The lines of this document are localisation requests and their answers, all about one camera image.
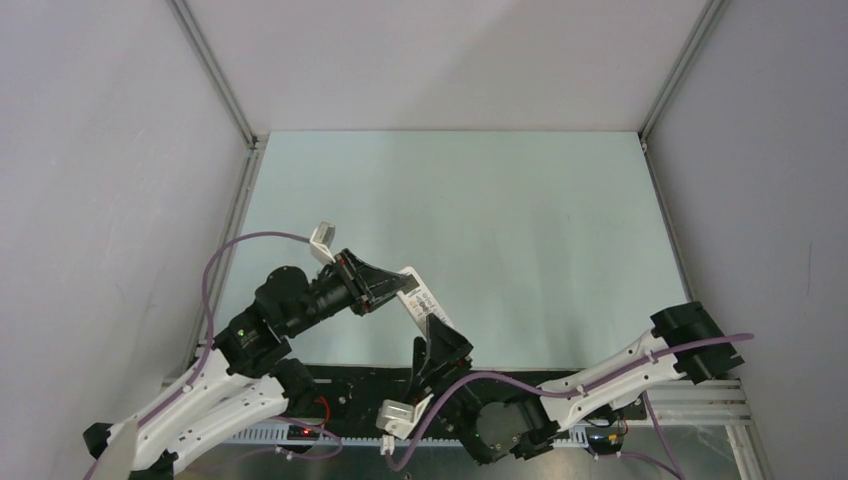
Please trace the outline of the aluminium frame post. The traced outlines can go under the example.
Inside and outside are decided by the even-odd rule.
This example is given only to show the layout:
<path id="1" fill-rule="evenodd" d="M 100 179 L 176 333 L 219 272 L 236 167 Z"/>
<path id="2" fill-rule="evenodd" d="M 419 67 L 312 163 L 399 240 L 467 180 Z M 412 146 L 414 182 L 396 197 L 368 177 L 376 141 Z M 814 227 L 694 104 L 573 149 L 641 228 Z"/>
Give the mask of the aluminium frame post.
<path id="1" fill-rule="evenodd" d="M 242 142 L 248 149 L 254 149 L 257 144 L 257 134 L 244 113 L 234 89 L 221 67 L 215 52 L 197 20 L 188 1 L 167 0 L 166 4 L 182 30 L 188 45 L 195 53 L 201 69 L 208 77 L 210 84 L 221 101 L 227 115 L 232 121 Z"/>
<path id="2" fill-rule="evenodd" d="M 730 4 L 729 0 L 705 2 L 638 131 L 642 144 L 649 143 Z"/>

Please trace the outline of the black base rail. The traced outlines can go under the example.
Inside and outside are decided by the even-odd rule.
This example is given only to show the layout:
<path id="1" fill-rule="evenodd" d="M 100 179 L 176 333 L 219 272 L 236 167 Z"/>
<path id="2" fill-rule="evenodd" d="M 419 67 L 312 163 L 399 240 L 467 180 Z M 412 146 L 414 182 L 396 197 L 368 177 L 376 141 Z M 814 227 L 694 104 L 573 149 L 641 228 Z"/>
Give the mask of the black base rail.
<path id="1" fill-rule="evenodd" d="M 325 428 L 346 439 L 374 439 L 381 433 L 375 426 L 377 413 L 384 399 L 401 400 L 409 389 L 410 368 L 307 365 L 317 385 L 317 396 L 329 405 L 329 420 Z M 518 370 L 503 371 L 506 376 L 536 386 L 548 380 L 568 376 L 576 370 Z M 483 380 L 470 384 L 482 399 L 517 393 L 518 389 L 502 382 Z M 636 400 L 625 404 L 623 417 L 628 421 L 647 420 L 644 406 Z M 298 420 L 314 423 L 319 413 L 325 413 L 323 403 L 314 403 Z"/>

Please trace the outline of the right aluminium frame post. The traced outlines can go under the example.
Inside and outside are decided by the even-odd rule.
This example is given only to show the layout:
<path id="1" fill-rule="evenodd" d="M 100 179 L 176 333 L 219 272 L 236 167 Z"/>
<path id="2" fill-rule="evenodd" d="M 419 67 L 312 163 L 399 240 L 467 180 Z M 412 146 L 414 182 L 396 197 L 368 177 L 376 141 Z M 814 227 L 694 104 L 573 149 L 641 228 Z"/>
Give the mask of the right aluminium frame post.
<path id="1" fill-rule="evenodd" d="M 730 4 L 729 0 L 705 2 L 638 131 L 642 144 L 649 143 Z"/>

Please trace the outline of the white remote control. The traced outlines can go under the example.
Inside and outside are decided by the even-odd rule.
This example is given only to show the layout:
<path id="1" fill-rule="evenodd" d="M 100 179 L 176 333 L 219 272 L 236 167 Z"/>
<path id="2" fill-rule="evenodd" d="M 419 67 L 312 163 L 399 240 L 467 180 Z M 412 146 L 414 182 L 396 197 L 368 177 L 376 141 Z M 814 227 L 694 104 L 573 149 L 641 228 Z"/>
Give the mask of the white remote control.
<path id="1" fill-rule="evenodd" d="M 429 287 L 423 282 L 419 273 L 412 266 L 404 267 L 399 273 L 407 277 L 407 283 L 395 296 L 402 303 L 420 332 L 423 335 L 427 334 L 427 318 L 430 315 L 437 317 L 446 326 L 454 328 L 453 322 Z"/>

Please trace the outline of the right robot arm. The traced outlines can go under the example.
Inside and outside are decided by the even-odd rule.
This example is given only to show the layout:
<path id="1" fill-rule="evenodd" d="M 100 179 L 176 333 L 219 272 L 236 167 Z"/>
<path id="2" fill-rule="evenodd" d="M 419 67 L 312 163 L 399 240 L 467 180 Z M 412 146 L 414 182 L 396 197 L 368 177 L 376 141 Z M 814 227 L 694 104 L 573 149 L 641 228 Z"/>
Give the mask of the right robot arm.
<path id="1" fill-rule="evenodd" d="M 430 425 L 442 420 L 479 465 L 508 454 L 531 459 L 581 421 L 615 414 L 657 384 L 719 378 L 743 364 L 736 344 L 755 337 L 725 334 L 699 302 L 665 308 L 650 320 L 650 329 L 601 363 L 531 385 L 471 370 L 470 342 L 431 316 L 427 337 L 416 341 L 423 356 L 413 370 L 411 400 L 401 421 L 384 427 L 380 453 L 400 470 Z"/>

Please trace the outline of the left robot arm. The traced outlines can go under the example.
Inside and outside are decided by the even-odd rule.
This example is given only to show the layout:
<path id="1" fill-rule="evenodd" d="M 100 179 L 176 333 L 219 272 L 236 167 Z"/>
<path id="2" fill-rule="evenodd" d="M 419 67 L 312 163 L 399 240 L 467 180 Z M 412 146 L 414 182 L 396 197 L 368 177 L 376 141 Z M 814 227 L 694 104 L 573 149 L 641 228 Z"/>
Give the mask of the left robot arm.
<path id="1" fill-rule="evenodd" d="M 273 270 L 253 302 L 213 338 L 208 354 L 131 415 L 137 433 L 129 478 L 171 479 L 247 427 L 284 412 L 308 413 L 315 382 L 291 357 L 290 340 L 345 309 L 371 313 L 413 281 L 348 249 L 314 279 L 294 266 Z"/>

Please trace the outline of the left aluminium frame post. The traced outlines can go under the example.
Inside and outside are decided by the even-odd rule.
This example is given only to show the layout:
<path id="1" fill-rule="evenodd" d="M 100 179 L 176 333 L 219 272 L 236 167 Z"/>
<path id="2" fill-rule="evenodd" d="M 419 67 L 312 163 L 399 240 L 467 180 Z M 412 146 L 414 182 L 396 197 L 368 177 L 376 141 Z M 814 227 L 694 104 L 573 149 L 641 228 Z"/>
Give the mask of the left aluminium frame post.
<path id="1" fill-rule="evenodd" d="M 234 89 L 221 67 L 215 52 L 197 20 L 188 1 L 167 0 L 166 4 L 182 30 L 188 45 L 195 53 L 201 69 L 208 77 L 210 84 L 221 101 L 227 115 L 232 121 L 242 142 L 248 149 L 254 149 L 257 144 L 257 134 L 244 113 Z"/>

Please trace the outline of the left electronics board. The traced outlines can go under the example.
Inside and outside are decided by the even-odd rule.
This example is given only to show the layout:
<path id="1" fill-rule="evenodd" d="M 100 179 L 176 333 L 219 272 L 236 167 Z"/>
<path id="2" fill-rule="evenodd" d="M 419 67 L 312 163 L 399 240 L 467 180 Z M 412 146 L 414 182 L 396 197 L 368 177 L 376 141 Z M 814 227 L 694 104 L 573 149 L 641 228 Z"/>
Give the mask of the left electronics board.
<path id="1" fill-rule="evenodd" d="M 321 431 L 315 425 L 300 426 L 289 424 L 285 439 L 289 442 L 310 442 L 322 438 Z"/>

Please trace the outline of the right electronics board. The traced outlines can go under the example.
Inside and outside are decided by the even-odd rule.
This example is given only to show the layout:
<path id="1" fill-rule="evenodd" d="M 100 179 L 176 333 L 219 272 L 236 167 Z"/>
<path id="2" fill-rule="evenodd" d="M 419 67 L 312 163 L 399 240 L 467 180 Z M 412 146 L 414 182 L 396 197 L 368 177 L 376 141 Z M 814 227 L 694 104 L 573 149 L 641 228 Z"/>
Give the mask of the right electronics board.
<path id="1" fill-rule="evenodd" d="M 625 434 L 589 433 L 587 438 L 587 451 L 593 456 L 617 457 L 622 452 L 625 439 Z"/>

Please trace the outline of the electronics board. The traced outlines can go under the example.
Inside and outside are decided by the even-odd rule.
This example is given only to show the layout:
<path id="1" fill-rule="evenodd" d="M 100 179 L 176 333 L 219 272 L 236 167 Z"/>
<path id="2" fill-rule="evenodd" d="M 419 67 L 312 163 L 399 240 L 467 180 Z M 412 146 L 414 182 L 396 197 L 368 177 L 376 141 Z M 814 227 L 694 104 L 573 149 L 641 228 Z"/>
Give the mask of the electronics board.
<path id="1" fill-rule="evenodd" d="M 617 457 L 622 452 L 625 439 L 625 434 L 589 433 L 587 438 L 587 451 L 593 456 Z"/>
<path id="2" fill-rule="evenodd" d="M 285 439 L 289 442 L 310 442 L 322 438 L 321 431 L 315 425 L 300 426 L 289 424 Z"/>

